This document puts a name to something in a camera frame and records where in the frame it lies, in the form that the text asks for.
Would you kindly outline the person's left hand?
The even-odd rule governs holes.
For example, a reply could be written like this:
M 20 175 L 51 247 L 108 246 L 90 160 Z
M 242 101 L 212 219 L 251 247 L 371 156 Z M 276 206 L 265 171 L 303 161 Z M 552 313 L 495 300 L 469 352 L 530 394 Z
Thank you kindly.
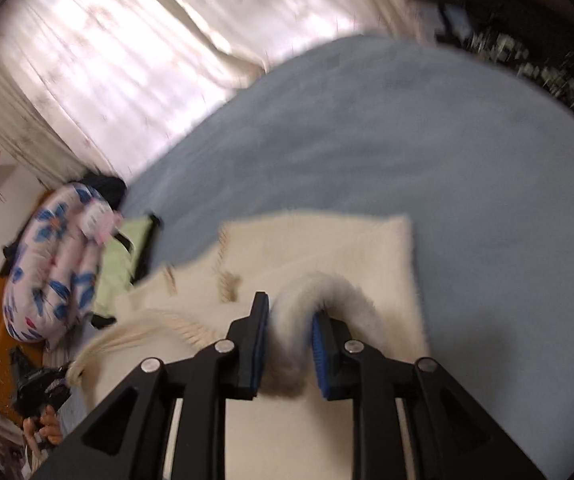
M 45 445 L 58 446 L 64 440 L 60 420 L 52 405 L 45 405 L 39 417 L 25 418 L 22 431 L 30 450 L 37 455 Z

